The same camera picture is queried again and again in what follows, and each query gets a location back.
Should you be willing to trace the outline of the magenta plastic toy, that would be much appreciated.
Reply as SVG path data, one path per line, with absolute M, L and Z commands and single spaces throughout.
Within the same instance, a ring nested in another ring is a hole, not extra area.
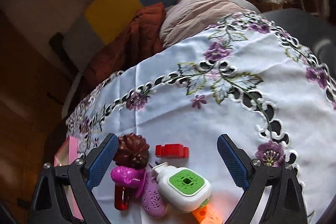
M 116 185 L 134 189 L 135 198 L 141 197 L 146 180 L 145 169 L 117 166 L 111 170 L 110 177 Z

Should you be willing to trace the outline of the red translucent cylinder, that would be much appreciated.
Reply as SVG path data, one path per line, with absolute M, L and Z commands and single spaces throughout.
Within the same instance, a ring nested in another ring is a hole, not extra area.
M 128 210 L 130 202 L 130 189 L 121 186 L 114 186 L 114 207 L 119 211 Z

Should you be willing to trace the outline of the orange cube block toy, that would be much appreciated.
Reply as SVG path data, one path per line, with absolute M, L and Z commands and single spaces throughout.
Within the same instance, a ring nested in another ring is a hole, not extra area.
M 214 209 L 209 205 L 209 199 L 207 198 L 200 207 L 192 211 L 191 214 L 195 217 L 199 224 L 222 224 L 223 220 Z

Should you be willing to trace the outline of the white green plug-in device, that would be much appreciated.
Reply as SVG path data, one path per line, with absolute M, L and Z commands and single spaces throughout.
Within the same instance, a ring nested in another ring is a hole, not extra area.
M 210 182 L 186 167 L 176 167 L 164 162 L 154 166 L 151 173 L 161 196 L 184 212 L 197 210 L 212 193 Z

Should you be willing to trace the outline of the purple carved oval case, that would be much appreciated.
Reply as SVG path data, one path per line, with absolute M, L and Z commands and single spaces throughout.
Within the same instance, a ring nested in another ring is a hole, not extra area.
M 162 218 L 167 212 L 167 203 L 161 196 L 158 183 L 151 172 L 146 173 L 141 203 L 144 211 L 153 218 Z

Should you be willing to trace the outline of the red plastic block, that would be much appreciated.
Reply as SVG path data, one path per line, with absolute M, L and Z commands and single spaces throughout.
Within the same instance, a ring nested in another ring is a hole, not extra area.
M 186 159 L 189 157 L 189 148 L 182 144 L 156 145 L 155 156 L 160 158 Z

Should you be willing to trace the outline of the pink edged cardboard box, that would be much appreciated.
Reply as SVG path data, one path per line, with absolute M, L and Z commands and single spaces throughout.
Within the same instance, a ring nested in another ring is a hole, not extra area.
M 62 144 L 62 146 L 59 148 L 59 150 L 54 156 L 54 166 L 64 166 L 73 163 L 77 159 L 77 147 L 78 147 L 77 143 L 78 143 L 77 138 L 73 136 L 66 137 L 65 142 Z M 67 201 L 69 203 L 72 215 L 75 218 L 82 221 L 83 217 L 80 213 L 71 187 L 65 186 L 64 190 L 67 196 Z

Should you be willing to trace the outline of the white embroidered floral tablecloth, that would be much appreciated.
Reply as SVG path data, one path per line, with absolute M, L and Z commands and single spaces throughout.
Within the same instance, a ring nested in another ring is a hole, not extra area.
M 335 195 L 335 72 L 284 28 L 254 12 L 227 15 L 163 52 L 114 73 L 66 121 L 79 156 L 109 133 L 189 148 L 185 166 L 209 180 L 226 219 L 242 196 L 217 150 L 227 134 L 250 157 L 292 164 L 307 220 Z

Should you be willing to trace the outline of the rust red quilted blanket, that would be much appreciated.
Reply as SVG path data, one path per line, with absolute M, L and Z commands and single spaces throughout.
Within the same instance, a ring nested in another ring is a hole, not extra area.
M 162 2 L 138 10 L 123 32 L 91 59 L 82 74 L 84 87 L 91 92 L 112 73 L 125 71 L 162 52 L 159 31 L 165 17 Z

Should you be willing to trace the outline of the pale pink pillow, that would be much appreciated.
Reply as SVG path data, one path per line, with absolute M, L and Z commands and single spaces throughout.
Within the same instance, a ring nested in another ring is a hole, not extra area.
M 225 15 L 247 11 L 229 0 L 178 0 L 166 13 L 159 38 L 166 49 L 200 33 Z

